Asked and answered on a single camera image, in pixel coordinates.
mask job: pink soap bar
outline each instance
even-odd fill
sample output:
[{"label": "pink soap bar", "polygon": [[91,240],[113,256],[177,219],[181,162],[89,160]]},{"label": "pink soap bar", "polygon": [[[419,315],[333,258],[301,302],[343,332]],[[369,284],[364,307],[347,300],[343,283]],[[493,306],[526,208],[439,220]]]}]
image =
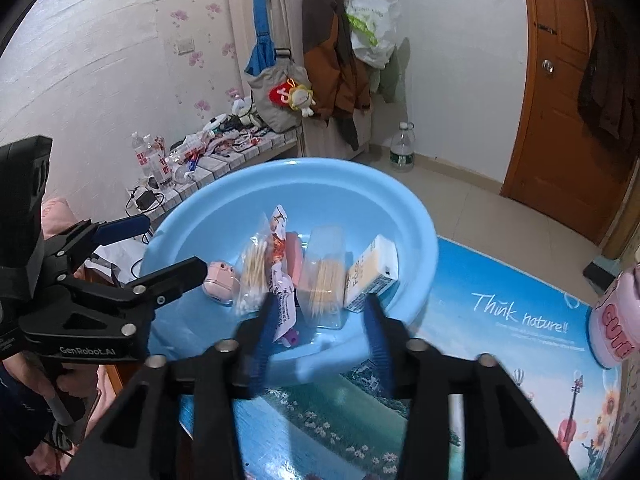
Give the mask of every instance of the pink soap bar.
[{"label": "pink soap bar", "polygon": [[302,243],[298,233],[287,233],[285,254],[287,255],[287,272],[291,276],[293,286],[297,287],[302,273]]}]

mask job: white plastic bag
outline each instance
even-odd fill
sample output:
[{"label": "white plastic bag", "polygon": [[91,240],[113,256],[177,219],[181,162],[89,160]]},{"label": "white plastic bag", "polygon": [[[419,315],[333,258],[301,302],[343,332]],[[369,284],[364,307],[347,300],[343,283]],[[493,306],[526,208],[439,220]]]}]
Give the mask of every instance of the white plastic bag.
[{"label": "white plastic bag", "polygon": [[358,59],[382,70],[396,48],[400,3],[345,0],[351,23],[351,46]]}]

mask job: plastic bottle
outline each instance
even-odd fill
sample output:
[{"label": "plastic bottle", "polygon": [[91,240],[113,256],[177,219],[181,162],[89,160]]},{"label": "plastic bottle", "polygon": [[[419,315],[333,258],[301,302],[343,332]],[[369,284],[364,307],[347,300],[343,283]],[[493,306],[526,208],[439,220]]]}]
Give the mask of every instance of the plastic bottle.
[{"label": "plastic bottle", "polygon": [[411,171],[414,166],[415,136],[413,123],[400,123],[400,130],[391,140],[389,161],[396,171]]},{"label": "plastic bottle", "polygon": [[138,135],[138,132],[131,134],[131,147],[136,152],[136,159],[142,168],[145,176],[151,176],[151,168],[149,167],[149,159],[146,157],[146,144]]},{"label": "plastic bottle", "polygon": [[146,145],[146,158],[149,161],[151,175],[158,183],[158,186],[167,186],[171,183],[171,169],[164,160],[162,152],[158,144],[152,139],[151,135],[143,138]]},{"label": "plastic bottle", "polygon": [[589,344],[601,366],[613,368],[640,346],[640,265],[609,285],[589,316]]}]

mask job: white bottle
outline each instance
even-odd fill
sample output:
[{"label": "white bottle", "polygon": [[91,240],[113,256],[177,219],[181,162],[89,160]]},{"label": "white bottle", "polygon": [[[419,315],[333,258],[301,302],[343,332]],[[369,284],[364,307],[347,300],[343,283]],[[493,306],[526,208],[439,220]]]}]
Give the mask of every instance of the white bottle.
[{"label": "white bottle", "polygon": [[131,134],[131,147],[133,148],[133,151],[136,152],[136,159],[142,168],[142,172],[146,177],[150,177],[151,168],[149,167],[149,159],[146,158],[146,144],[140,138],[138,132],[133,132]]},{"label": "white bottle", "polygon": [[146,158],[149,161],[151,175],[158,186],[167,186],[171,182],[171,169],[166,160],[164,160],[158,144],[152,139],[151,135],[145,136],[143,141],[146,145]]},{"label": "white bottle", "polygon": [[396,171],[410,171],[414,166],[415,136],[413,123],[400,123],[400,130],[391,140],[389,161]]}]

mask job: plush keychain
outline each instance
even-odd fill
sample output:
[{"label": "plush keychain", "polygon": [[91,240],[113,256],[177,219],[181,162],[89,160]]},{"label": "plush keychain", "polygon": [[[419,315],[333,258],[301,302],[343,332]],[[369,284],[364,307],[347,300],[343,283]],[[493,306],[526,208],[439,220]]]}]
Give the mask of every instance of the plush keychain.
[{"label": "plush keychain", "polygon": [[316,104],[313,99],[314,92],[304,85],[299,85],[292,78],[274,86],[269,92],[269,99],[282,107],[290,107],[292,110],[301,111],[303,117],[311,117],[314,111],[312,105]]}]

